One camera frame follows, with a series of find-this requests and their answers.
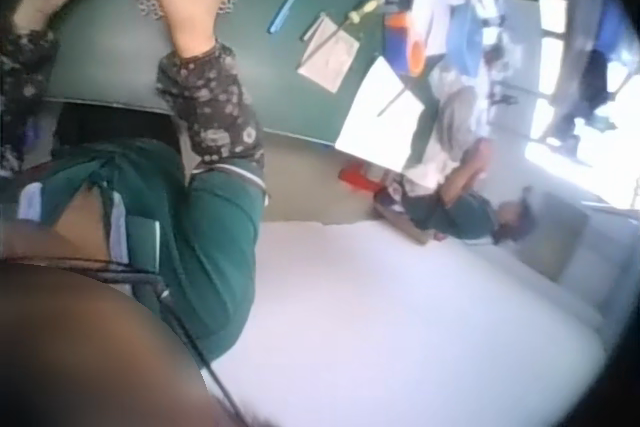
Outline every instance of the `floral sleeve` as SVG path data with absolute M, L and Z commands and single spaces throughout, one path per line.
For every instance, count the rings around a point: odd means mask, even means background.
M 37 113 L 57 52 L 53 34 L 0 28 L 0 176 L 22 168 L 25 129 Z
M 243 160 L 262 169 L 262 130 L 236 72 L 233 51 L 218 42 L 209 52 L 160 62 L 158 91 L 188 126 L 203 166 Z

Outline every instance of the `white surface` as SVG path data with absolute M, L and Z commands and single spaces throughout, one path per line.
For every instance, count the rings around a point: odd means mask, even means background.
M 263 225 L 257 298 L 215 367 L 282 427 L 546 427 L 598 337 L 454 242 L 386 225 Z
M 396 172 L 411 151 L 411 138 L 424 108 L 408 90 L 380 117 L 378 114 L 404 84 L 384 58 L 367 73 L 336 142 L 336 149 Z
M 440 55 L 446 52 L 450 18 L 451 12 L 447 0 L 413 0 L 411 7 L 413 27 L 418 38 L 426 38 L 427 55 Z
M 337 29 L 338 25 L 329 17 L 322 20 L 302 57 L 303 65 L 298 69 L 298 73 L 334 94 L 340 88 L 360 46 L 360 43 L 344 30 L 336 34 Z M 327 43 L 317 50 L 323 42 Z

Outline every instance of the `wire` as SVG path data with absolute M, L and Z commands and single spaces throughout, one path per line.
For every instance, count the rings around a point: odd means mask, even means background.
M 217 387 L 222 392 L 222 396 L 224 397 L 224 401 L 229 405 L 234 415 L 244 424 L 244 427 L 251 427 L 246 417 L 242 413 L 240 407 L 234 400 L 231 392 L 227 390 L 226 386 L 222 383 L 222 380 L 218 375 L 214 372 L 211 364 L 207 360 L 206 356 L 196 339 L 191 335 L 191 332 L 185 325 L 184 321 L 180 317 L 180 315 L 175 311 L 173 306 L 170 303 L 170 293 L 169 289 L 166 288 L 164 280 L 160 276 L 160 274 L 150 273 L 144 270 L 138 270 L 131 267 L 129 264 L 125 264 L 123 262 L 116 261 L 104 261 L 104 260 L 96 260 L 96 259 L 79 259 L 75 257 L 51 257 L 51 258 L 42 258 L 42 257 L 11 257 L 2 259 L 5 262 L 15 263 L 16 265 L 21 265 L 25 263 L 43 263 L 44 265 L 51 265 L 54 262 L 52 267 L 64 270 L 66 272 L 76 273 L 78 275 L 82 275 L 84 277 L 91 278 L 93 280 L 97 280 L 98 282 L 102 282 L 104 284 L 125 284 L 125 285 L 134 285 L 134 284 L 147 284 L 153 287 L 154 293 L 156 294 L 158 303 L 160 304 L 161 312 L 165 313 L 168 317 L 171 318 L 172 323 L 174 324 L 174 331 L 178 334 L 182 339 L 188 344 L 191 348 L 192 352 L 196 355 L 199 362 L 204 366 L 207 373 L 211 376 Z M 100 269 L 92 269 L 92 268 L 82 268 L 82 267 L 67 267 L 64 265 L 56 265 L 56 262 L 86 262 L 92 264 L 100 264 L 100 265 L 111 265 L 114 267 L 118 267 L 122 270 L 110 270 L 109 268 L 100 268 Z
M 205 357 L 204 353 L 198 346 L 197 341 L 193 338 L 187 326 L 184 325 L 184 321 L 182 320 L 182 318 L 173 309 L 173 307 L 167 302 L 166 297 L 159 298 L 158 300 L 160 301 L 161 309 L 165 313 L 167 313 L 169 317 L 171 317 L 171 319 L 174 321 L 174 323 L 178 327 L 178 330 L 180 330 L 180 335 L 184 337 L 184 340 L 189 344 L 189 346 L 194 351 L 194 353 L 196 354 L 196 356 L 198 357 L 202 365 L 204 365 L 205 370 L 211 376 L 213 381 L 216 383 L 216 385 L 220 389 L 220 392 L 222 392 L 222 395 L 225 401 L 227 402 L 227 404 L 229 404 L 229 407 L 231 407 L 231 410 L 233 410 L 233 413 L 235 414 L 235 416 L 244 424 L 245 427 L 251 427 L 249 422 L 246 420 L 244 414 L 242 413 L 242 410 L 240 410 L 240 407 L 238 407 L 238 404 L 234 400 L 233 396 L 227 390 L 227 388 L 222 383 L 218 375 L 214 372 L 213 368 L 211 367 L 211 364 L 209 364 L 209 362 L 207 361 L 207 358 Z

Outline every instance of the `paper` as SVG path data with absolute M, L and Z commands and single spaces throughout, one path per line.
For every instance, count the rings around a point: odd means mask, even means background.
M 382 57 L 376 60 L 356 94 L 336 149 L 395 172 L 401 172 L 411 151 L 422 103 L 409 91 L 387 111 L 404 84 Z
M 356 57 L 360 43 L 344 31 L 340 31 L 322 49 L 320 49 L 309 62 L 304 62 L 307 56 L 315 51 L 316 47 L 333 34 L 338 25 L 328 17 L 325 17 L 309 43 L 298 73 L 320 84 L 334 94 L 340 88 L 344 76 Z
M 411 19 L 416 35 L 427 44 L 427 55 L 444 54 L 451 8 L 447 0 L 413 0 Z

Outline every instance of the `wall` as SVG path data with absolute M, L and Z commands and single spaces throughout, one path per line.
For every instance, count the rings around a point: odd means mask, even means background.
M 257 297 L 215 368 L 283 427 L 543 427 L 604 361 L 597 335 L 456 242 L 386 224 L 265 224 Z

